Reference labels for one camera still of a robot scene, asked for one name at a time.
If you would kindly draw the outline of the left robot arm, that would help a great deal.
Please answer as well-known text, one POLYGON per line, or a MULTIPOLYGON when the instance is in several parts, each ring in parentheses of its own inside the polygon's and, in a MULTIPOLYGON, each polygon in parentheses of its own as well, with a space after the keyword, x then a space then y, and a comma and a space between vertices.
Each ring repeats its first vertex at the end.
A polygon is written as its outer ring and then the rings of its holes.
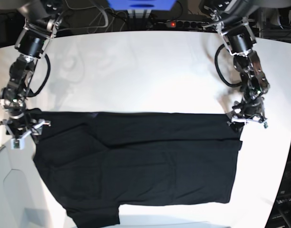
POLYGON ((213 28, 223 39, 214 56, 214 64, 220 79, 231 88, 239 88, 240 102, 235 102, 229 112, 229 125, 239 129, 240 124, 257 123, 268 128, 264 109, 264 95, 270 84, 263 72, 260 58, 253 49, 256 37, 248 17, 258 9, 253 0, 203 0, 199 5, 202 13, 212 22, 204 28, 213 28), (231 84, 221 73, 218 56, 225 48, 233 56, 233 66, 239 72, 241 81, 231 84))

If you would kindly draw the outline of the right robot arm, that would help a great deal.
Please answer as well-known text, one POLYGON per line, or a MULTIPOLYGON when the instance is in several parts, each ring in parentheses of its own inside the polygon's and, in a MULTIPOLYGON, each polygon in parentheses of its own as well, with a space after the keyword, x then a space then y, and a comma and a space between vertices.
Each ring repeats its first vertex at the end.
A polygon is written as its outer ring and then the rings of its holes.
POLYGON ((12 149, 22 150, 25 139, 31 136, 37 140, 45 125, 50 121, 33 119, 26 108, 27 98, 37 96, 46 84, 50 70, 50 60, 46 49, 56 36, 62 22, 63 2, 61 0, 0 0, 0 10, 17 10, 25 24, 16 43, 19 52, 16 61, 10 66, 10 79, 0 92, 0 105, 8 114, 8 119, 0 122, 11 136, 12 149), (32 81, 38 60, 44 58, 48 69, 42 86, 32 92, 32 81))

